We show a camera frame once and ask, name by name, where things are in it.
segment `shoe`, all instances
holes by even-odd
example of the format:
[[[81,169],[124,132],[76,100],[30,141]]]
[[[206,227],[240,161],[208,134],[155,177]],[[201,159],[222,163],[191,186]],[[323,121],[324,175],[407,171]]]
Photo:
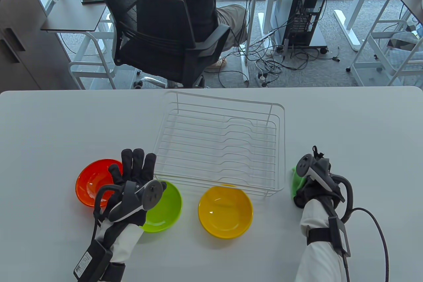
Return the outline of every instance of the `shoe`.
[[[226,61],[226,58],[222,58],[221,60],[218,60],[216,63],[208,66],[206,69],[208,72],[219,72],[220,69],[226,66],[228,62]]]

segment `white sleeve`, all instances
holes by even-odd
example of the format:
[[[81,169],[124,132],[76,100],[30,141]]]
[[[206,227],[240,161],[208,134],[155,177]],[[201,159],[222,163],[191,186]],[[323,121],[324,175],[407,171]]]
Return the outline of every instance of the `white sleeve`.
[[[307,230],[328,228],[328,215],[316,199],[309,201],[302,212],[300,229],[307,236]],[[295,282],[345,282],[345,269],[341,257],[332,244],[317,241],[309,244],[302,254]]]
[[[105,219],[101,224],[100,230],[97,232],[96,240],[100,242],[103,241],[103,237],[107,228],[112,225],[113,223],[111,223],[108,219]],[[126,260],[128,260],[133,251],[133,248],[135,247],[139,238],[141,238],[143,232],[144,229],[142,229],[142,227],[134,225],[133,223],[129,223],[118,236],[118,238],[116,238],[115,243],[110,248],[111,252],[113,253],[110,262],[124,263]]]

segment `red bowl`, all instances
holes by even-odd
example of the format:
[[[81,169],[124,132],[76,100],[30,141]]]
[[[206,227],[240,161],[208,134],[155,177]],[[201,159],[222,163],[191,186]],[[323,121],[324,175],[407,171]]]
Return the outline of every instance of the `red bowl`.
[[[84,168],[78,176],[75,186],[75,192],[81,203],[94,207],[98,190],[104,185],[113,184],[112,175],[109,173],[109,167],[113,164],[117,164],[122,173],[122,163],[109,158],[95,161]],[[105,207],[112,195],[112,191],[105,192],[100,206]]]

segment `green bowl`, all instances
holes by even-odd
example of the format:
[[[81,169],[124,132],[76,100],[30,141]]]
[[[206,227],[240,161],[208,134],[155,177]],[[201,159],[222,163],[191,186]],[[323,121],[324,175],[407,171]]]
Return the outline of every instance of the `green bowl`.
[[[145,232],[161,232],[172,227],[179,219],[182,211],[182,196],[178,189],[170,182],[163,192],[160,202],[147,213]]]

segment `wire dish rack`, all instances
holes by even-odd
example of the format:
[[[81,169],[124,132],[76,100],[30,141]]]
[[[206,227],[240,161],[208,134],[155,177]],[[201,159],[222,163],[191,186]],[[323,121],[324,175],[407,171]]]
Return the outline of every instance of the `wire dish rack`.
[[[277,103],[167,92],[155,174],[270,196],[285,184],[285,110]]]

